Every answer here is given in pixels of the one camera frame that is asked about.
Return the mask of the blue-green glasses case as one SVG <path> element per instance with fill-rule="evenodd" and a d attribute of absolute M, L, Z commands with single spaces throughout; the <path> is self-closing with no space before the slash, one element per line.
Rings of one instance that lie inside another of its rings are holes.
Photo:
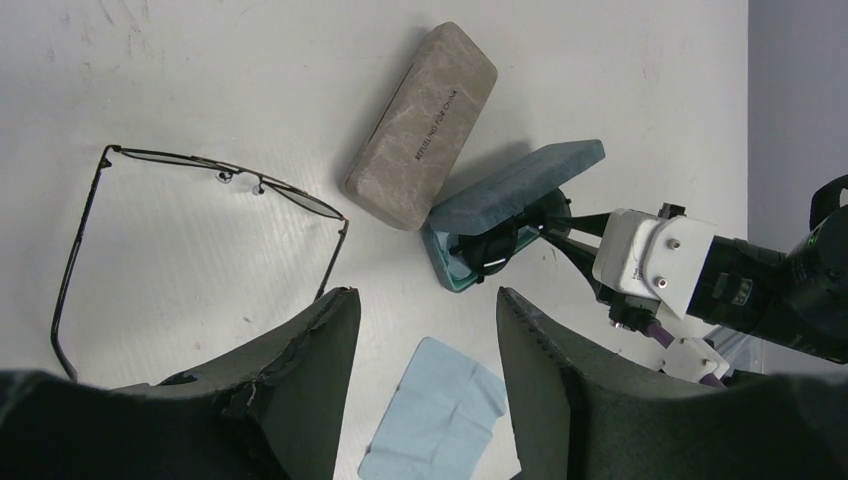
<path fill-rule="evenodd" d="M 436 204 L 422 237 L 441 285 L 453 293 L 476 285 L 476 276 L 448 253 L 459 235 L 474 236 L 492 229 L 604 158 L 604 146 L 598 139 L 550 144 Z M 512 258 L 539 237 L 534 227 L 522 229 L 519 235 Z"/>

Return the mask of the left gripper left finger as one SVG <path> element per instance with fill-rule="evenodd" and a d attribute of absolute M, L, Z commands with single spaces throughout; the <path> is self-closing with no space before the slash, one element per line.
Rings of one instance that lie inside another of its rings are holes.
<path fill-rule="evenodd" d="M 361 320 L 336 288 L 273 330 L 156 385 L 1 374 L 5 479 L 329 479 Z"/>

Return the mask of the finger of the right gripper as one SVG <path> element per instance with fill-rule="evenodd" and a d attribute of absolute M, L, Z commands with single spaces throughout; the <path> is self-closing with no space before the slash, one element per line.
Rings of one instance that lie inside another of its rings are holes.
<path fill-rule="evenodd" d="M 539 222 L 539 233 L 541 236 L 549 236 L 552 233 L 567 236 L 570 231 L 575 230 L 595 237 L 602 237 L 610 216 L 610 212 L 578 217 L 560 214 L 547 215 Z"/>
<path fill-rule="evenodd" d="M 563 253 L 586 279 L 596 298 L 603 289 L 594 277 L 593 266 L 598 249 L 591 245 L 569 239 L 562 232 L 548 231 L 546 241 Z"/>

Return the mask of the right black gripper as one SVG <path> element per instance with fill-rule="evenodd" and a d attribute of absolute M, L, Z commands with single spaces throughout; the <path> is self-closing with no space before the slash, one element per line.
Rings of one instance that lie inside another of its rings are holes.
<path fill-rule="evenodd" d="M 847 362 L 847 178 L 815 192 L 789 253 L 714 237 L 690 316 L 836 364 Z"/>

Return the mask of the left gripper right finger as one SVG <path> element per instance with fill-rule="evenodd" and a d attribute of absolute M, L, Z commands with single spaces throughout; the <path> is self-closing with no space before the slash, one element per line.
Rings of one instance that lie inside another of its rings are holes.
<path fill-rule="evenodd" d="M 523 479 L 843 479 L 847 379 L 648 369 L 501 288 L 496 324 Z"/>

